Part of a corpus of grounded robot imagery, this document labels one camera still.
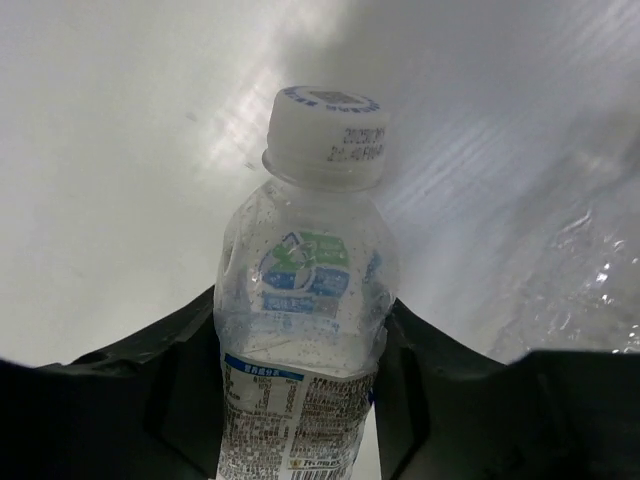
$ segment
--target plastic water bottle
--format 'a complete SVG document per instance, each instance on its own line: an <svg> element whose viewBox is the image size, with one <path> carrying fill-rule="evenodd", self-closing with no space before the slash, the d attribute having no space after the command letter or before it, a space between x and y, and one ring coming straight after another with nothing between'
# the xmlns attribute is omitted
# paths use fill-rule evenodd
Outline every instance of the plastic water bottle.
<svg viewBox="0 0 640 480"><path fill-rule="evenodd" d="M215 326L225 383L224 480L351 476L397 291L380 179L388 115L363 95L281 90L273 178L225 232Z"/></svg>

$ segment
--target blue label band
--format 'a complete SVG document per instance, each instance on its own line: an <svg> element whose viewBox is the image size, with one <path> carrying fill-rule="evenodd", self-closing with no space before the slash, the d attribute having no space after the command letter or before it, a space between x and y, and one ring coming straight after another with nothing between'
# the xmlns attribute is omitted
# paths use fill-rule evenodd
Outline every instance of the blue label band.
<svg viewBox="0 0 640 480"><path fill-rule="evenodd" d="M294 372L288 372L286 370L280 370L278 368L260 367L258 365L252 365L246 363L239 358L233 357L228 353L224 356L224 361L227 365L236 370L239 370L250 375L257 375L259 377L278 377L278 378L290 378L291 380L304 380L304 375Z"/></svg>

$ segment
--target bottle neck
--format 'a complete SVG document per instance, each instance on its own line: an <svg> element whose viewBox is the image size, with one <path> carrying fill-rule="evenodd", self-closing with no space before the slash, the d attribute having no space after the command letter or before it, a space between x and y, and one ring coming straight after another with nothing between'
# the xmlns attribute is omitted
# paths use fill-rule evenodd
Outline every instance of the bottle neck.
<svg viewBox="0 0 640 480"><path fill-rule="evenodd" d="M271 177L268 184L273 186L290 202L297 204L353 204L369 202L366 191L355 192L333 192L319 188L308 188L296 185L293 181L279 178L275 175Z"/></svg>

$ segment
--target nutrition label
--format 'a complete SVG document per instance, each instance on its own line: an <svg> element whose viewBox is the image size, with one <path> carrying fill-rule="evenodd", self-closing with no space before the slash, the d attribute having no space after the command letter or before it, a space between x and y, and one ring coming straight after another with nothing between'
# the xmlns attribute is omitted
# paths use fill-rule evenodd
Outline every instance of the nutrition label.
<svg viewBox="0 0 640 480"><path fill-rule="evenodd" d="M336 378L223 353L223 480L343 480L371 407L375 372Z"/></svg>

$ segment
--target bottle cap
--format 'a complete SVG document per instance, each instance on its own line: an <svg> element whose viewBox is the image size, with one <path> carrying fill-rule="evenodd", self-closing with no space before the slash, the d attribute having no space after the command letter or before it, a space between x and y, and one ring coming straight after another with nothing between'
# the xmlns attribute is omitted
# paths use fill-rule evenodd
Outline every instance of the bottle cap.
<svg viewBox="0 0 640 480"><path fill-rule="evenodd" d="M289 87L276 95L262 162L303 188L358 191L384 169L389 115L364 95Z"/></svg>

